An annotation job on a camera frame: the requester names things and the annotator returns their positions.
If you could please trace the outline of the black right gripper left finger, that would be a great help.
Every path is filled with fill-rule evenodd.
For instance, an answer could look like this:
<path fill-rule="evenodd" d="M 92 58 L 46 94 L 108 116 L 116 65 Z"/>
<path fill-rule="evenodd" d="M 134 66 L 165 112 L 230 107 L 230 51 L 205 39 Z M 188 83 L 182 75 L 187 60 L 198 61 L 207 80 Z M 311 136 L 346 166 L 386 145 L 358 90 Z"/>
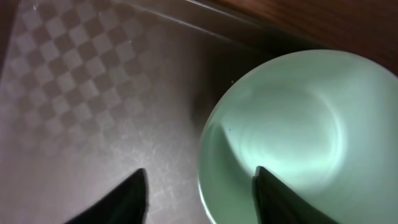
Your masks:
<path fill-rule="evenodd" d="M 143 224 L 148 196 L 147 173 L 140 168 L 66 224 Z"/>

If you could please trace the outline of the brown serving tray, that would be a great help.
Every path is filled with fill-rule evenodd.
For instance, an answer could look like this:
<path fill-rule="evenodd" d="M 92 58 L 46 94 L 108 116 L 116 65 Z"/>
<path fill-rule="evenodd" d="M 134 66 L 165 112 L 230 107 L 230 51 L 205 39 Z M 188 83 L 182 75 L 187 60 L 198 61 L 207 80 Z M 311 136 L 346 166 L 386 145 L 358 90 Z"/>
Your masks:
<path fill-rule="evenodd" d="M 1 2 L 1 222 L 64 223 L 144 168 L 147 223 L 207 223 L 227 89 L 311 42 L 206 1 Z"/>

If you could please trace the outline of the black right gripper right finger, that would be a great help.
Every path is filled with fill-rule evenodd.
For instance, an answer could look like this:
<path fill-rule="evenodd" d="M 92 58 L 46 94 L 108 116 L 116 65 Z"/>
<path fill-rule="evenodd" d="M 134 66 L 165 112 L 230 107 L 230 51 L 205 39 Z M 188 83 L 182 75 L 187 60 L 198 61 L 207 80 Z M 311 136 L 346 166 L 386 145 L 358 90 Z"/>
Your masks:
<path fill-rule="evenodd" d="M 252 196 L 260 224 L 336 224 L 262 166 L 252 178 Z"/>

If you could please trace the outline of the mint green bowl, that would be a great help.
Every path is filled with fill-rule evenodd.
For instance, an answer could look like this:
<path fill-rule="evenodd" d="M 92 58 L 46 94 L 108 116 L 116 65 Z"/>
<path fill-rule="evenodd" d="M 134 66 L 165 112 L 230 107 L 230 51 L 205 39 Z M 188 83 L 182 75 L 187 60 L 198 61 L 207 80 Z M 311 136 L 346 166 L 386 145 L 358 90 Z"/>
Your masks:
<path fill-rule="evenodd" d="M 212 223 L 256 223 L 262 166 L 337 223 L 397 222 L 397 77 L 372 60 L 306 50 L 254 68 L 201 135 L 198 186 Z"/>

